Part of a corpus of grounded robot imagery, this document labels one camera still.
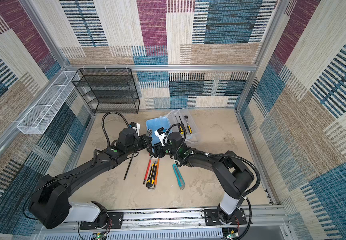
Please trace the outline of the light blue plastic tool box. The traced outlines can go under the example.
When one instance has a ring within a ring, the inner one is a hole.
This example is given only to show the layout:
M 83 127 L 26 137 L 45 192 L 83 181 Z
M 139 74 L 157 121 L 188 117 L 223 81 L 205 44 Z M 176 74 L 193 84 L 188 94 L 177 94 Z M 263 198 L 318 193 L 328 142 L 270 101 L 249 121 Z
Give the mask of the light blue plastic tool box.
M 191 126 L 192 134 L 190 134 L 187 130 L 187 125 L 184 118 L 185 115 L 188 116 L 188 122 Z M 179 123 L 179 116 L 181 117 L 181 120 L 184 124 L 184 128 L 187 132 L 185 142 L 191 145 L 191 144 L 197 144 L 201 141 L 200 133 L 199 133 L 198 127 L 195 124 L 193 117 L 191 116 L 188 108 L 184 108 L 179 110 L 173 110 L 165 116 L 146 121 L 147 130 L 151 129 L 153 131 L 153 135 L 151 136 L 153 138 L 153 141 L 152 141 L 153 145 L 160 143 L 159 138 L 155 135 L 155 131 L 161 127 L 167 130 L 171 125 Z

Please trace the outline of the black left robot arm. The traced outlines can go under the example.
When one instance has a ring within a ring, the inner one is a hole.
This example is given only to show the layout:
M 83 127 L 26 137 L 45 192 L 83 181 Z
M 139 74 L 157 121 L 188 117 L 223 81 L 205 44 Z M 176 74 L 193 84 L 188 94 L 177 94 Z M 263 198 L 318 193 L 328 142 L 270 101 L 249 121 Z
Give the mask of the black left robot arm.
M 124 128 L 115 145 L 102 151 L 95 150 L 90 161 L 55 177 L 45 175 L 40 178 L 29 200 L 29 212 L 47 229 L 65 222 L 87 222 L 98 229 L 105 228 L 109 216 L 103 205 L 95 201 L 72 203 L 69 197 L 95 177 L 116 168 L 129 155 L 150 147 L 152 140 L 152 137 L 137 134 L 133 128 Z

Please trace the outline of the orange handled tool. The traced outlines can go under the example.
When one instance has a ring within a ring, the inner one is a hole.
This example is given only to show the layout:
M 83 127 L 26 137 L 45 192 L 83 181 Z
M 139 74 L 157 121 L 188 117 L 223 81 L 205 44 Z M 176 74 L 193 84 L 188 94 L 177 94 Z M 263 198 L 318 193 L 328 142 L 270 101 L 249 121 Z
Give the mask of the orange handled tool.
M 157 166 L 156 166 L 155 185 L 154 185 L 155 187 L 157 186 L 159 167 L 160 167 L 160 158 L 158 158 L 158 162 L 157 162 Z

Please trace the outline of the teal utility knife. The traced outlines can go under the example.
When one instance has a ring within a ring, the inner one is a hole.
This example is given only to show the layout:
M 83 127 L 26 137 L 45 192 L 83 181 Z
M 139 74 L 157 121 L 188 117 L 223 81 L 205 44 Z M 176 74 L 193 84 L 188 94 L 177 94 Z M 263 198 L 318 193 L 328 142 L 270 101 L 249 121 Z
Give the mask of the teal utility knife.
M 180 190 L 183 191 L 185 188 L 185 182 L 184 182 L 184 179 L 183 179 L 183 177 L 179 171 L 179 168 L 176 164 L 173 164 L 172 167 L 173 167 L 173 171 L 174 171 L 174 174 L 176 176 L 176 179 L 177 179 L 178 186 L 179 186 Z

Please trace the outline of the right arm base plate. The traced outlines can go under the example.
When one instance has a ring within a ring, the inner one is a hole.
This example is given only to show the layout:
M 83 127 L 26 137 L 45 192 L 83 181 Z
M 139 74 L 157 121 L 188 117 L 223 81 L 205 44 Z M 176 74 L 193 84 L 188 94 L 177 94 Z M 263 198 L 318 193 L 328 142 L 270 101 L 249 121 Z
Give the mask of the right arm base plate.
M 231 215 L 226 214 L 221 208 L 204 209 L 200 212 L 205 219 L 206 226 L 246 225 L 246 214 L 242 208 L 236 209 Z

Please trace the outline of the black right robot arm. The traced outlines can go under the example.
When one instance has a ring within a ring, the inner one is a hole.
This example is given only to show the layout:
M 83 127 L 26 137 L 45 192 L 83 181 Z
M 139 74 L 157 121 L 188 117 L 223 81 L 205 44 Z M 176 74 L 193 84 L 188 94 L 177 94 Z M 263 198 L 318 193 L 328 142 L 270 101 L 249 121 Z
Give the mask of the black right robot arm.
M 232 151 L 211 154 L 191 148 L 178 132 L 170 133 L 168 137 L 163 138 L 163 142 L 150 146 L 147 151 L 155 158 L 166 155 L 172 157 L 178 167 L 202 168 L 214 172 L 224 191 L 223 198 L 217 206 L 218 221 L 221 224 L 231 224 L 243 200 L 256 189 L 250 187 L 255 176 L 246 166 L 249 161 Z

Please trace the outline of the yellow handled wrench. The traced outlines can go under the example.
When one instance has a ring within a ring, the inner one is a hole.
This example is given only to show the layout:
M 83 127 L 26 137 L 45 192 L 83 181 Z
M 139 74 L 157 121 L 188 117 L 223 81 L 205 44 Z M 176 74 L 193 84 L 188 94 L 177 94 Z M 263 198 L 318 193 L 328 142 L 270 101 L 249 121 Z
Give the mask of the yellow handled wrench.
M 192 129 L 191 129 L 191 126 L 190 126 L 190 124 L 189 124 L 189 122 L 188 122 L 188 116 L 185 115 L 184 118 L 185 118 L 185 121 L 186 121 L 187 130 L 188 130 L 188 132 L 189 132 L 190 134 L 192 134 Z

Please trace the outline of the ratchet wrench dark handle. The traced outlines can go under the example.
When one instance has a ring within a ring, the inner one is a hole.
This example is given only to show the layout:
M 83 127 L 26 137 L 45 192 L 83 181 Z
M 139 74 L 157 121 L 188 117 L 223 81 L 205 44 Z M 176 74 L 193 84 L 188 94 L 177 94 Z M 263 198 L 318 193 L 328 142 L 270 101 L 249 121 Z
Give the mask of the ratchet wrench dark handle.
M 147 130 L 147 133 L 148 133 L 149 136 L 152 136 L 152 135 L 153 135 L 153 131 L 152 131 L 151 129 L 148 129 L 148 130 Z

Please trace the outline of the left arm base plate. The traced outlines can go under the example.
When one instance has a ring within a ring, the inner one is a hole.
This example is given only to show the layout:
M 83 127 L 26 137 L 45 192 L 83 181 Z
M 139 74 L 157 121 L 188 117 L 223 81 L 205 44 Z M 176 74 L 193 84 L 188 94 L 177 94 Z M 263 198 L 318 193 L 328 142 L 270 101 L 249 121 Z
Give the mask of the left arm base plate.
M 124 212 L 108 212 L 98 216 L 94 222 L 80 223 L 79 230 L 109 230 L 120 229 L 123 224 Z

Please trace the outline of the black metal rod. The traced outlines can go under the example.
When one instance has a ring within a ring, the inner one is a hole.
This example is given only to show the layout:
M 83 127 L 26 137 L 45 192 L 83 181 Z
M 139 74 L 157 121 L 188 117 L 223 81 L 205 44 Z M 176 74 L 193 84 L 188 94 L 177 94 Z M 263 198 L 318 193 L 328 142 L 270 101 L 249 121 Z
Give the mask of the black metal rod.
M 128 173 L 129 173 L 130 166 L 131 166 L 131 164 L 132 164 L 133 158 L 134 158 L 134 155 L 132 155 L 131 158 L 130 158 L 130 161 L 129 161 L 129 164 L 128 164 L 126 173 L 125 173 L 124 178 L 123 178 L 124 181 L 127 179 L 127 175 L 128 175 Z

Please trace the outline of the yellow black utility knife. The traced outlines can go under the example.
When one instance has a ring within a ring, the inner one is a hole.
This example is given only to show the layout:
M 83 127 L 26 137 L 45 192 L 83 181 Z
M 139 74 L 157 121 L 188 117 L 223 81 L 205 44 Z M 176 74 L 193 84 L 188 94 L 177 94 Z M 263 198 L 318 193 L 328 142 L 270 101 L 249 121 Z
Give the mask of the yellow black utility knife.
M 155 179 L 155 175 L 156 175 L 156 166 L 157 166 L 157 161 L 154 161 L 154 164 L 152 165 L 152 169 L 151 169 L 151 174 L 148 178 L 148 182 L 150 182 L 151 180 L 154 180 Z

